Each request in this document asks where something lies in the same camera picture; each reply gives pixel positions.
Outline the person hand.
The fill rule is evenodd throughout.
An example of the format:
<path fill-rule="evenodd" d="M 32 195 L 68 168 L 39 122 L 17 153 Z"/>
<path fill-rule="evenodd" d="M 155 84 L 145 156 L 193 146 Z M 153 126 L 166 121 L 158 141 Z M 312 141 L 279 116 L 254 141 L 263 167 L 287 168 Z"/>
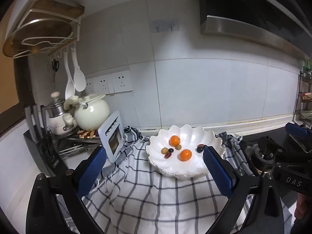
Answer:
<path fill-rule="evenodd" d="M 297 202 L 296 202 L 296 209 L 295 209 L 295 218 L 297 220 L 301 220 L 305 215 L 309 203 L 311 201 L 311 197 L 298 193 Z"/>

